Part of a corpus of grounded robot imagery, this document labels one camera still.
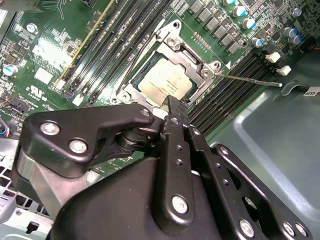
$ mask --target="electrolytic capacitor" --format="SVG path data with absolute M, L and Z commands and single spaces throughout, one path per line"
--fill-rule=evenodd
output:
M 244 15 L 246 15 L 246 8 L 244 6 L 235 6 L 232 9 L 232 15 L 235 18 L 243 17 Z
M 242 22 L 242 27 L 244 29 L 253 29 L 255 27 L 255 25 L 256 25 L 256 21 L 252 18 L 246 18 Z
M 289 38 L 288 42 L 293 45 L 299 45 L 302 42 L 302 36 L 295 36 L 294 38 Z
M 223 0 L 223 5 L 228 6 L 231 4 L 235 4 L 236 0 Z
M 286 27 L 283 31 L 283 35 L 287 38 L 294 38 L 298 35 L 298 30 L 291 27 Z
M 256 48 L 260 48 L 263 43 L 264 43 L 264 41 L 262 41 L 261 39 L 256 38 L 256 37 L 252 38 L 252 40 L 251 40 L 251 44 L 253 46 L 255 46 Z
M 14 64 L 4 65 L 2 71 L 4 75 L 11 77 L 17 74 L 18 67 Z

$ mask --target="hole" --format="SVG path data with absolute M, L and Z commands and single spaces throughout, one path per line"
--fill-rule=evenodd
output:
M 182 166 L 184 163 L 182 162 L 181 159 L 177 159 L 176 160 L 176 164 L 179 165 L 179 166 Z
M 33 203 L 33 201 L 32 201 L 31 199 L 29 199 L 29 200 L 26 202 L 25 207 L 26 207 L 26 208 L 29 208 L 32 203 Z
M 232 182 L 235 185 L 235 188 L 237 190 L 239 190 L 241 188 L 241 182 L 240 182 L 239 178 L 237 178 L 236 175 L 233 172 L 229 171 L 229 170 L 228 170 L 228 173 L 229 173 L 229 175 L 230 175 L 230 177 L 232 179 Z
M 7 169 L 7 170 L 5 170 L 5 172 L 3 173 L 3 176 L 10 178 L 10 173 L 11 173 L 11 170 Z
M 8 183 L 10 183 L 10 180 L 9 180 L 9 179 L 6 179 L 6 178 L 4 178 L 4 177 L 0 177 L 0 185 L 1 185 L 2 187 L 7 186 Z
M 34 222 L 34 221 L 30 221 L 29 225 L 26 227 L 26 234 L 31 234 L 33 231 L 36 231 L 39 228 L 39 224 Z
M 19 206 L 22 206 L 26 200 L 27 199 L 24 196 L 20 196 L 20 195 L 16 196 L 16 198 L 15 198 L 15 202 Z
M 222 182 L 223 182 L 224 185 L 229 186 L 229 182 L 228 182 L 227 179 L 223 179 Z
M 36 208 L 36 211 L 37 211 L 38 213 L 41 213 L 41 209 L 42 209 L 42 205 L 39 204 L 39 206 Z
M 15 194 L 14 192 L 12 192 L 12 191 L 5 190 L 5 191 L 3 192 L 3 195 L 6 195 L 6 196 L 12 198 L 12 197 L 14 197 L 16 194 Z
M 47 212 L 47 210 L 45 208 L 43 208 L 42 214 L 49 216 L 49 214 L 48 214 L 48 212 Z

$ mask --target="black ram slot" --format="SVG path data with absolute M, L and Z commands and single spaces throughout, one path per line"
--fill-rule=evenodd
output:
M 250 53 L 236 66 L 229 75 L 269 81 L 274 72 L 264 60 Z M 259 85 L 223 79 L 189 114 L 191 124 L 205 136 L 234 114 L 248 100 Z
M 142 25 L 141 29 L 139 30 L 139 32 L 137 33 L 137 36 L 134 38 L 134 40 L 132 42 L 130 42 L 129 46 L 126 47 L 123 52 L 120 52 L 120 57 L 116 59 L 115 63 L 113 64 L 114 66 L 121 66 L 122 64 L 124 64 L 124 62 L 126 61 L 126 59 L 128 58 L 128 55 L 130 54 L 130 52 L 137 48 L 138 44 L 140 43 L 140 40 L 142 39 L 142 37 L 146 34 L 146 33 L 151 33 L 153 31 L 153 29 L 155 28 L 155 24 L 153 24 L 154 22 L 157 22 L 157 19 L 162 18 L 161 14 L 165 9 L 167 9 L 167 7 L 169 7 L 170 4 L 170 0 L 165 0 L 162 1 L 155 9 L 154 12 L 152 11 L 147 11 L 145 14 L 148 15 L 150 13 L 152 13 L 152 17 L 149 18 L 149 16 L 145 17 L 146 20 L 142 20 L 141 22 L 144 22 L 144 24 Z M 127 44 L 127 40 L 123 43 L 122 46 L 125 46 Z M 105 89 L 105 87 L 109 84 L 109 82 L 115 77 L 115 75 L 117 74 L 117 68 L 113 67 L 111 69 L 110 72 L 108 72 L 108 76 L 105 77 L 101 83 L 98 85 L 98 87 L 96 88 L 96 90 L 93 92 L 93 94 L 90 96 L 90 98 L 88 99 L 88 102 L 90 105 L 92 105 L 98 98 L 98 96 L 102 93 L 102 91 Z

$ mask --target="ram slot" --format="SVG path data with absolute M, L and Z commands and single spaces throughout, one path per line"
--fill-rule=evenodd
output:
M 153 1 L 153 3 L 159 3 L 159 5 L 157 7 L 154 7 L 154 4 L 152 3 L 152 9 L 145 13 L 146 16 L 143 18 L 144 20 L 141 21 L 141 23 L 144 22 L 144 24 L 142 24 L 140 30 L 137 31 L 136 29 L 135 32 L 129 35 L 129 39 L 126 39 L 125 42 L 121 45 L 120 50 L 115 54 L 115 62 L 113 63 L 114 66 L 123 65 L 132 50 L 138 48 L 138 44 L 140 43 L 141 38 L 145 36 L 146 33 L 151 34 L 153 32 L 153 29 L 157 25 L 156 20 L 160 20 L 162 18 L 160 13 L 164 12 L 169 7 L 170 2 L 170 0 L 164 0 L 160 3 L 159 0 Z M 107 76 L 102 79 L 102 81 L 99 83 L 95 91 L 88 99 L 88 103 L 90 105 L 92 105 L 97 100 L 105 87 L 116 76 L 117 70 L 118 69 L 115 67 L 111 68 L 111 71 L 107 73 Z
M 72 71 L 68 73 L 68 76 L 66 76 L 65 80 L 74 80 L 69 87 L 72 92 L 77 89 L 82 81 L 82 78 L 79 77 L 79 74 L 81 75 L 84 72 L 87 73 L 91 69 L 92 63 L 94 64 L 96 61 L 97 54 L 100 53 L 99 49 L 101 48 L 101 46 L 104 46 L 105 42 L 108 39 L 112 37 L 112 35 L 114 34 L 113 29 L 116 28 L 119 25 L 119 21 L 121 21 L 121 19 L 126 16 L 126 13 L 128 13 L 132 4 L 133 3 L 130 0 L 123 0 L 120 2 L 120 5 L 112 11 L 112 14 L 104 21 L 103 27 L 98 31 L 97 35 L 88 44 L 89 47 L 81 56 L 75 67 L 73 67 Z

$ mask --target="screw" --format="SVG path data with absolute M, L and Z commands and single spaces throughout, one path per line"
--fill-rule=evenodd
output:
M 76 154 L 83 154 L 87 151 L 87 145 L 81 140 L 72 140 L 69 143 L 69 148 Z
M 221 147 L 220 149 L 221 149 L 221 151 L 222 151 L 224 154 L 228 154 L 228 153 L 229 153 L 228 150 L 225 149 L 224 147 Z
M 240 219 L 239 225 L 245 235 L 247 235 L 249 238 L 254 237 L 255 235 L 254 229 L 252 228 L 251 224 L 247 220 Z
M 193 129 L 193 132 L 194 132 L 196 135 L 200 135 L 200 134 L 201 134 L 201 132 L 199 132 L 199 130 L 196 129 L 196 128 Z
M 179 120 L 176 119 L 175 117 L 171 118 L 171 121 L 174 122 L 175 124 L 179 125 Z
M 140 111 L 143 115 L 145 115 L 146 117 L 150 117 L 150 113 L 147 109 L 141 109 Z
M 59 126 L 52 122 L 43 123 L 40 126 L 40 129 L 44 134 L 50 135 L 50 136 L 57 135 L 60 132 Z
M 295 224 L 295 227 L 296 227 L 296 229 L 298 229 L 299 230 L 299 232 L 303 235 L 303 236 L 307 236 L 307 232 L 306 232 L 306 230 L 304 229 L 304 227 L 303 226 L 301 226 L 299 223 L 296 223 Z
M 284 222 L 284 223 L 283 223 L 283 227 L 284 227 L 284 229 L 288 232 L 288 234 L 290 234 L 291 236 L 294 236 L 294 235 L 295 235 L 295 231 L 294 231 L 294 229 L 292 228 L 292 226 L 290 226 L 289 223 Z
M 180 196 L 173 196 L 172 198 L 173 208 L 180 214 L 185 214 L 188 211 L 187 202 Z

